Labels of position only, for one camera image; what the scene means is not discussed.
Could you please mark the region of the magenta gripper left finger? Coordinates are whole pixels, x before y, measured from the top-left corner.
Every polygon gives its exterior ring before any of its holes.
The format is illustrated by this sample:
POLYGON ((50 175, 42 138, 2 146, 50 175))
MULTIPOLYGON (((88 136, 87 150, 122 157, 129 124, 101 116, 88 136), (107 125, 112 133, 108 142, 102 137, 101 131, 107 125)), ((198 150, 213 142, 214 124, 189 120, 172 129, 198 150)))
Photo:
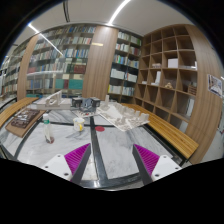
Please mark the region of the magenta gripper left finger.
POLYGON ((42 166, 42 169, 79 185, 90 154, 91 144, 88 143, 72 150, 66 155, 55 155, 42 166))

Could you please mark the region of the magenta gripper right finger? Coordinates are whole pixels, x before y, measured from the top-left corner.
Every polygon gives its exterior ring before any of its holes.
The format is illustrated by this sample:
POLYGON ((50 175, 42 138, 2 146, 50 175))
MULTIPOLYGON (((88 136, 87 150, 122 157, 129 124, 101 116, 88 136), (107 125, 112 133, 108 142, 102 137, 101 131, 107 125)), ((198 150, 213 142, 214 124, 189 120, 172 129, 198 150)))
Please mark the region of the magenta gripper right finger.
POLYGON ((144 185, 181 170, 169 156, 159 156, 137 144, 133 145, 132 154, 144 185))

